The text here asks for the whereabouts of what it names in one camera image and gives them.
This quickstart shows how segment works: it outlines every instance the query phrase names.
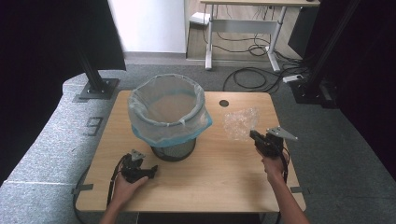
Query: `trash bin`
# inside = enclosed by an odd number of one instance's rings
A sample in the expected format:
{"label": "trash bin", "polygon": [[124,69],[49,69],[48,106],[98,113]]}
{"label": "trash bin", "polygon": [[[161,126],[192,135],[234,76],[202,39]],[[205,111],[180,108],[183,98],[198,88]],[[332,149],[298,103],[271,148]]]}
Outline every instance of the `trash bin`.
{"label": "trash bin", "polygon": [[133,90],[128,108],[134,135],[164,161],[186,159],[197,136],[212,124],[204,89],[176,74],[158,75]]}

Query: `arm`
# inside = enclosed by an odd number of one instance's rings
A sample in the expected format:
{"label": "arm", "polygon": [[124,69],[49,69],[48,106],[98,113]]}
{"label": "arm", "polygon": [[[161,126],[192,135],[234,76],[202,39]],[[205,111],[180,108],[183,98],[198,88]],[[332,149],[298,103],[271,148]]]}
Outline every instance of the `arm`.
{"label": "arm", "polygon": [[117,216],[122,208],[134,195],[134,191],[144,185],[149,178],[147,176],[140,178],[133,184],[125,180],[122,175],[117,175],[113,192],[113,198],[108,205],[105,214],[100,221],[101,224],[116,223]]}
{"label": "arm", "polygon": [[277,204],[279,205],[279,210],[282,214],[284,223],[309,223],[303,210],[301,210],[300,206],[295,201],[288,186],[283,180],[283,164],[281,159],[266,158],[262,155],[262,163],[264,164],[265,172],[267,173],[268,182],[274,190]]}

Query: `hand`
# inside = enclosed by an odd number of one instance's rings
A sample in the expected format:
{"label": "hand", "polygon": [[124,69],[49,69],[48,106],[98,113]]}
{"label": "hand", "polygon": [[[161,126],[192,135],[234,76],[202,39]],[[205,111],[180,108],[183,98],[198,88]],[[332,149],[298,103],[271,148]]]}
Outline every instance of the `hand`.
{"label": "hand", "polygon": [[[282,160],[277,157],[277,158],[269,158],[269,157],[265,157],[264,155],[262,155],[260,153],[260,151],[256,148],[256,150],[259,152],[259,154],[262,156],[262,163],[264,164],[264,171],[265,173],[267,173],[267,179],[268,182],[270,182],[270,184],[275,181],[278,180],[279,178],[283,178],[282,174],[284,171],[283,168],[283,163]],[[285,157],[286,161],[288,160],[289,156],[287,153],[283,152],[283,156]]]}
{"label": "hand", "polygon": [[138,179],[133,184],[129,183],[125,180],[122,174],[119,172],[117,174],[114,186],[113,197],[111,203],[116,203],[118,206],[123,207],[125,204],[131,200],[134,195],[134,191],[137,190],[140,186],[144,185],[149,178],[144,176]]}

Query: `clear plastic bag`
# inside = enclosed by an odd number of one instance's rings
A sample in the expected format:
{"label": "clear plastic bag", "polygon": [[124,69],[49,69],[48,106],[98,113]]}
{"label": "clear plastic bag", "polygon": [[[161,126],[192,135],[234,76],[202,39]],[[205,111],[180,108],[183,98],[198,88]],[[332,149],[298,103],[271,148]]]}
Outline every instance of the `clear plastic bag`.
{"label": "clear plastic bag", "polygon": [[259,109],[247,108],[224,115],[224,130],[233,140],[248,140],[259,121]]}
{"label": "clear plastic bag", "polygon": [[134,134],[152,147],[171,147],[195,139],[212,124],[204,89],[181,75],[158,75],[128,99]]}

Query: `gray floor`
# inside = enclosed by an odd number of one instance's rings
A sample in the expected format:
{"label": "gray floor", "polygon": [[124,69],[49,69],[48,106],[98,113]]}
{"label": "gray floor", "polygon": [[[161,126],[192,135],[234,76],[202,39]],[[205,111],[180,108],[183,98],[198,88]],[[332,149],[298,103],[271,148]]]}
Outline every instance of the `gray floor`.
{"label": "gray floor", "polygon": [[[116,91],[131,90],[150,77],[167,73],[190,77],[206,91],[221,91],[225,78],[243,66],[214,63],[214,69],[208,72],[202,61],[186,61],[178,56],[164,58],[162,54],[141,55],[127,63],[127,72],[100,72],[102,77],[120,79]],[[244,80],[257,83],[261,77],[250,74]],[[114,94],[110,100],[76,103],[75,97],[86,82],[87,78],[80,75],[64,83],[58,108],[3,183],[0,223],[78,223],[71,190],[91,163],[117,98]],[[245,91],[232,82],[226,90]],[[271,96],[280,125],[299,137],[299,141],[287,144],[311,222],[396,223],[396,183],[340,110],[297,105],[290,87],[284,83]],[[86,127],[91,117],[104,119],[96,136],[85,134],[92,132]],[[85,223],[96,223],[102,214],[79,215]],[[134,221],[135,214],[120,218],[120,223]]]}

